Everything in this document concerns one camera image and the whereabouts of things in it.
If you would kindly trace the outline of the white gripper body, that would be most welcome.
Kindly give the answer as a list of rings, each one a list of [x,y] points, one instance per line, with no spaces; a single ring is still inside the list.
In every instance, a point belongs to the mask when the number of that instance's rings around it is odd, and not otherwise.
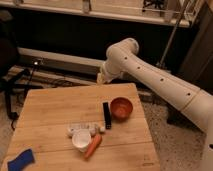
[[[112,81],[112,74],[109,72],[106,65],[100,67],[100,71],[97,74],[96,82],[98,84],[108,84]]]

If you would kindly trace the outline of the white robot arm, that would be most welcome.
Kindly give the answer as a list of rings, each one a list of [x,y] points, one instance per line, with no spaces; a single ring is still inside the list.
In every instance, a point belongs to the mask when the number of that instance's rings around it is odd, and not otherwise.
[[[206,134],[199,171],[213,171],[213,95],[141,60],[138,52],[134,38],[109,46],[97,82],[110,83],[126,72],[180,111]]]

